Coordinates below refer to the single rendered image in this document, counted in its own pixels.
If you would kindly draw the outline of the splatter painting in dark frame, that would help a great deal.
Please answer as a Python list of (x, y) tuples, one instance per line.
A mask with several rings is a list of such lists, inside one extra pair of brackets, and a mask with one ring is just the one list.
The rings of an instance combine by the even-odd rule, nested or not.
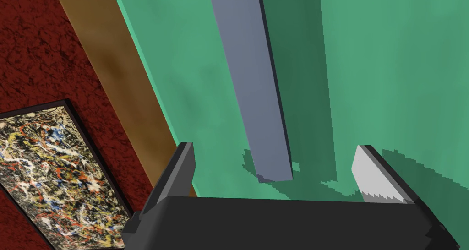
[(0, 189), (51, 250), (123, 250), (133, 210), (69, 99), (0, 113)]

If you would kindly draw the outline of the green door leaf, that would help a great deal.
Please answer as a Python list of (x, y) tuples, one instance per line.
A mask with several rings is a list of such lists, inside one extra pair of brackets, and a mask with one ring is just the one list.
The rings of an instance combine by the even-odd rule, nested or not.
[(117, 0), (207, 197), (360, 199), (370, 144), (427, 201), (469, 199), (469, 0), (262, 0), (294, 166), (261, 184), (215, 0)]

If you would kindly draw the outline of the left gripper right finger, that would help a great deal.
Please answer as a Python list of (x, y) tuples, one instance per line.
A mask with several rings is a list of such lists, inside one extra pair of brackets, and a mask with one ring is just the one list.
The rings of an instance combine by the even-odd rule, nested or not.
[(357, 146), (351, 171), (365, 202), (426, 206), (371, 145)]

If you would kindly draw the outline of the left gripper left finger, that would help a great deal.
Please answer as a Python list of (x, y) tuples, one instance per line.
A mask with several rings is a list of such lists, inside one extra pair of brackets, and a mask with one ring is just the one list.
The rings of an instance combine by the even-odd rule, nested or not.
[(188, 196), (195, 169), (193, 143), (181, 142), (146, 200), (139, 218), (141, 219), (163, 198)]

